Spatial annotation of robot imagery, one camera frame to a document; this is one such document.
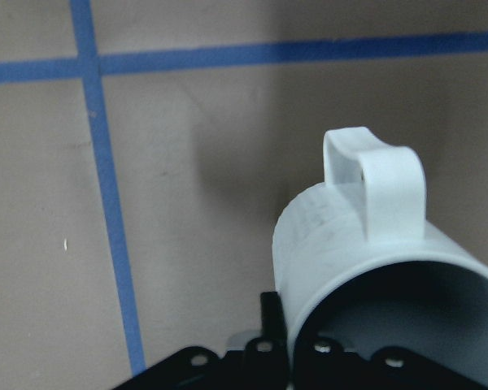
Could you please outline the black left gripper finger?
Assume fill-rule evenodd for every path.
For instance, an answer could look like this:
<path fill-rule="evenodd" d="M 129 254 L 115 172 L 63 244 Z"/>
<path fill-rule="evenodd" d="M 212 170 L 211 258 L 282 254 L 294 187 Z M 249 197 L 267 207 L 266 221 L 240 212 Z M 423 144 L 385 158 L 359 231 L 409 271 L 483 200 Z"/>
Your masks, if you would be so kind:
<path fill-rule="evenodd" d="M 281 298 L 275 291 L 260 294 L 261 309 L 261 341 L 260 352 L 272 352 L 278 349 L 287 351 L 287 330 Z"/>

